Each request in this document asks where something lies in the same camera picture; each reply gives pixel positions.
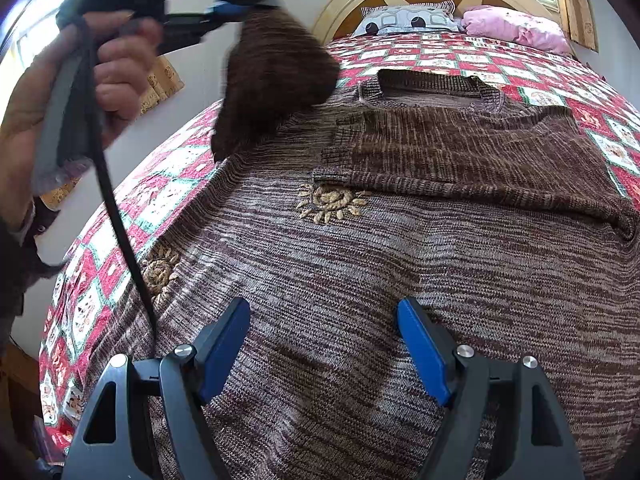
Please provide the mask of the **person's left forearm dark sleeve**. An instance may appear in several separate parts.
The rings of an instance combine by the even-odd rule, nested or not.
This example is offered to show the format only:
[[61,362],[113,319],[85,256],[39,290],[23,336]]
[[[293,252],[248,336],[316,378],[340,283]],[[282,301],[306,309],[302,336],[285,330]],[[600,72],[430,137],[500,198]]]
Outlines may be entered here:
[[1,221],[1,354],[6,352],[15,319],[24,313],[26,290],[39,280],[53,278],[63,269],[63,263],[43,262],[35,241],[57,216],[57,211],[35,197],[21,229],[12,231]]

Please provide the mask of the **person's left hand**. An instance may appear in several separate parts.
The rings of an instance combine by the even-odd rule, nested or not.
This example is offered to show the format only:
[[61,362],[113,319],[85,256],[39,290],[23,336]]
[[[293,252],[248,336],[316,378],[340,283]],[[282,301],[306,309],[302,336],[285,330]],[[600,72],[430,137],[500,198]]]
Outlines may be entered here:
[[86,134],[112,144],[140,112],[163,29],[129,11],[75,18],[17,81],[1,124],[1,220],[21,229],[37,192],[87,155]]

